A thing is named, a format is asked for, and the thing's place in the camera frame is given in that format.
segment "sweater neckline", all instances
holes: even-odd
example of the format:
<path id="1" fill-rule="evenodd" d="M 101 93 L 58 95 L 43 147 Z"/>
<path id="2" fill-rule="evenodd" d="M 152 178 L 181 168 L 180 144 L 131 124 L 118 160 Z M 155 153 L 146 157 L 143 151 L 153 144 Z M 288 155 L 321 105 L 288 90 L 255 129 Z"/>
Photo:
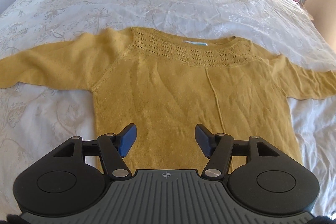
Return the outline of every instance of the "sweater neckline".
<path id="1" fill-rule="evenodd" d="M 155 29 L 132 27 L 131 48 L 147 55 L 197 67 L 234 67 L 253 60 L 252 43 L 241 37 L 198 39 L 181 37 Z M 208 45 L 188 43 L 202 42 Z"/>

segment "clothing label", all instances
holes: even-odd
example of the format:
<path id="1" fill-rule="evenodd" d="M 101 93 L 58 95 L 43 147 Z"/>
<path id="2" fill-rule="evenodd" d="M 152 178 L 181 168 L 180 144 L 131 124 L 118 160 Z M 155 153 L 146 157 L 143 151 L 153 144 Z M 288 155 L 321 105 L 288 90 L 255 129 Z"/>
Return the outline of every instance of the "clothing label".
<path id="1" fill-rule="evenodd" d="M 187 41 L 187 40 L 183 40 L 183 42 L 187 42 L 187 43 L 195 44 L 195 45 L 203 45 L 203 46 L 207 46 L 208 45 L 205 42 L 194 42 L 194 41 Z"/>

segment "yellow sweater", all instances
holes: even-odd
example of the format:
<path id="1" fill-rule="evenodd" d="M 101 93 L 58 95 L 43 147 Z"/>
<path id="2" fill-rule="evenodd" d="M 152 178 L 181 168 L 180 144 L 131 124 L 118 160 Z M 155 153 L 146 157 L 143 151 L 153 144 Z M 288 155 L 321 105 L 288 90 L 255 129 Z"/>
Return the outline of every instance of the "yellow sweater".
<path id="1" fill-rule="evenodd" d="M 0 88 L 17 82 L 90 90 L 97 136 L 135 123 L 137 141 L 125 158 L 132 172 L 202 171 L 208 160 L 194 139 L 198 123 L 239 140 L 261 136 L 301 162 L 286 98 L 336 94 L 334 72 L 303 69 L 249 40 L 192 39 L 138 27 L 85 33 L 0 60 Z M 231 169 L 241 164 L 233 158 Z"/>

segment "ribbed plastic surface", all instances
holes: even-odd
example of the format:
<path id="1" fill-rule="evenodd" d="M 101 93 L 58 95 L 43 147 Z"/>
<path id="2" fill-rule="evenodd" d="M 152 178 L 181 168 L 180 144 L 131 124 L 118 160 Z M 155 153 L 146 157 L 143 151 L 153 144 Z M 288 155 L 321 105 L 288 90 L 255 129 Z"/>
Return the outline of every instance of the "ribbed plastic surface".
<path id="1" fill-rule="evenodd" d="M 223 185 L 195 170 L 139 170 L 111 184 L 91 208 L 67 217 L 24 213 L 31 224 L 304 224 L 310 213 L 285 218 L 260 216 L 234 202 Z"/>

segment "wrinkled bedsheet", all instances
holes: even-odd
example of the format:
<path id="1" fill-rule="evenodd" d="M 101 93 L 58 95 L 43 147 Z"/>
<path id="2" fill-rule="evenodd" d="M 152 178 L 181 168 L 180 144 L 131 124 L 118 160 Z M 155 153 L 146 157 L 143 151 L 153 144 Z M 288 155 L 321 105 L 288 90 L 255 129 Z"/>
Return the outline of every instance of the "wrinkled bedsheet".
<path id="1" fill-rule="evenodd" d="M 0 58 L 85 31 L 135 25 L 188 37 L 245 37 L 305 68 L 336 69 L 335 53 L 289 0 L 17 0 L 0 15 Z M 321 186 L 313 214 L 330 215 L 336 97 L 288 102 L 304 165 Z M 0 90 L 0 219 L 20 213 L 12 194 L 16 176 L 73 135 L 95 137 L 89 92 L 22 83 Z"/>

